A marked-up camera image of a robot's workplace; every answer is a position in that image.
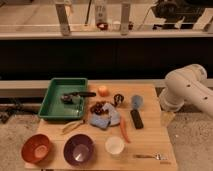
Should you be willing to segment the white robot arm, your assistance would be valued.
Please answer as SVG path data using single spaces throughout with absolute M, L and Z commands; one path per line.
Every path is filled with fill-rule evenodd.
M 202 84 L 206 79 L 207 71 L 199 64 L 170 71 L 159 95 L 162 109 L 177 112 L 188 101 L 213 118 L 213 90 Z

